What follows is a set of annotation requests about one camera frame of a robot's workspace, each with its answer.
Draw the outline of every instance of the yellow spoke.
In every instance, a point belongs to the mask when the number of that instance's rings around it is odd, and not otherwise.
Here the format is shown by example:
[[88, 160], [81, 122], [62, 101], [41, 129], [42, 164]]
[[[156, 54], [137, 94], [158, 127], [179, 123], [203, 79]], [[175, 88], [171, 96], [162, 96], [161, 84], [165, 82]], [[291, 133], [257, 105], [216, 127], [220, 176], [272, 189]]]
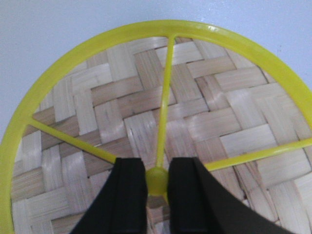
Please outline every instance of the yellow spoke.
[[32, 125], [33, 127], [47, 133], [47, 134], [50, 134], [60, 140], [63, 140], [65, 141], [66, 143], [68, 144], [71, 144], [81, 150], [84, 150], [92, 155], [95, 155], [99, 158], [102, 158], [110, 163], [114, 163], [115, 160], [116, 160], [116, 156], [105, 151], [105, 150], [102, 150], [100, 148], [97, 148], [97, 147], [94, 147], [93, 145], [85, 142], [85, 141], [82, 141], [82, 140], [79, 140], [77, 138], [74, 138], [68, 134], [65, 134], [59, 130], [56, 130], [54, 128], [51, 128], [49, 127], [48, 125], [45, 125], [43, 123], [40, 123], [38, 122], [37, 120], [34, 120], [33, 118], [30, 118], [29, 119], [29, 124]]
[[257, 152], [252, 152], [252, 153], [248, 153], [248, 154], [244, 154], [244, 155], [240, 155], [236, 157], [231, 157], [231, 158], [227, 158], [227, 159], [223, 159], [223, 160], [219, 160], [215, 162], [206, 163], [205, 167], [207, 168], [208, 171], [215, 171], [218, 169], [231, 167], [231, 166], [239, 165], [239, 164], [246, 163], [246, 162], [259, 160], [259, 159], [263, 159], [266, 157], [279, 155], [282, 153], [287, 153], [287, 152], [294, 151], [294, 150], [304, 148], [304, 147], [308, 147], [311, 145], [312, 145], [312, 138], [308, 138], [305, 140], [291, 142], [289, 144], [280, 145], [280, 146], [266, 149], [266, 150], [260, 150]]
[[170, 94], [170, 80], [171, 80], [171, 69], [172, 69], [172, 57], [174, 53], [175, 36], [168, 38], [168, 50], [167, 60], [164, 72], [164, 83], [162, 88], [160, 116], [159, 116], [159, 127], [158, 127], [158, 139], [157, 139], [157, 158], [156, 166], [162, 167], [164, 162], [164, 149], [166, 142], [166, 123], [168, 113], [168, 102]]

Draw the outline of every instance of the woven bamboo mat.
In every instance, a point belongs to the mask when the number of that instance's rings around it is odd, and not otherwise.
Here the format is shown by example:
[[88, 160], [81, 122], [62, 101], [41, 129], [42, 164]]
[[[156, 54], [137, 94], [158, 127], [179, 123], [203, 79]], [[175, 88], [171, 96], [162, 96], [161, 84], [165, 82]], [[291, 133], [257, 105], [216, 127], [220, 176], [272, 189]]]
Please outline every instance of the woven bamboo mat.
[[[156, 160], [166, 38], [121, 44], [78, 65], [34, 118], [119, 157]], [[312, 137], [274, 79], [233, 51], [177, 38], [165, 166], [173, 157], [212, 162]], [[312, 224], [312, 147], [213, 172], [246, 206], [298, 234]], [[29, 127], [15, 160], [16, 234], [67, 234], [88, 209], [112, 164]], [[148, 200], [148, 232], [169, 234], [169, 208]]]

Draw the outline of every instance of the woven basket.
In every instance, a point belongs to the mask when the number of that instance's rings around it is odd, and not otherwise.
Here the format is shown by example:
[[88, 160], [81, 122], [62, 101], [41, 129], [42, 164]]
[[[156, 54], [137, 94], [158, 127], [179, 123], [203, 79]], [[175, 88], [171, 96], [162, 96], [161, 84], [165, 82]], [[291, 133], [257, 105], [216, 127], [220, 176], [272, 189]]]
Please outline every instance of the woven basket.
[[[83, 61], [46, 95], [33, 118], [118, 157], [155, 165], [168, 40], [138, 39]], [[203, 163], [312, 137], [301, 112], [266, 71], [230, 49], [175, 38], [164, 167]], [[312, 147], [227, 168], [213, 176], [271, 222], [311, 233]], [[105, 183], [112, 164], [29, 126], [15, 158], [16, 234], [67, 234]], [[148, 233], [169, 234], [168, 204], [149, 196]]]

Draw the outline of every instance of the yellow ring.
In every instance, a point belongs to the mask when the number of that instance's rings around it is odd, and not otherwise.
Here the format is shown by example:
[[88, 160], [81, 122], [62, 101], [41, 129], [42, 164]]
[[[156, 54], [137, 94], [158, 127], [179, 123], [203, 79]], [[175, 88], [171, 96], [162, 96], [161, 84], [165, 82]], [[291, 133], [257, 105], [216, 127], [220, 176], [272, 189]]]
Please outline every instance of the yellow ring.
[[1, 234], [14, 233], [10, 203], [14, 158], [22, 134], [29, 124], [28, 120], [45, 95], [76, 65], [102, 50], [135, 39], [173, 35], [218, 44], [241, 54], [260, 66], [274, 77], [290, 95], [311, 128], [312, 93], [310, 90], [278, 57], [243, 36], [213, 25], [180, 20], [148, 21], [110, 30], [80, 44], [56, 61], [41, 75], [16, 109], [0, 145]]

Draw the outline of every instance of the white background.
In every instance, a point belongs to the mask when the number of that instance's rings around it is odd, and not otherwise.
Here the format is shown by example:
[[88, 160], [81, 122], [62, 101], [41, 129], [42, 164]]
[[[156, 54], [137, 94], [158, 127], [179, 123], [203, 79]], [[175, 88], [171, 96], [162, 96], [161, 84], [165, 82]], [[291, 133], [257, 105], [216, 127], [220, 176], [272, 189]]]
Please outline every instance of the white background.
[[242, 34], [312, 89], [312, 0], [0, 0], [0, 140], [28, 89], [63, 54], [109, 29], [164, 19]]

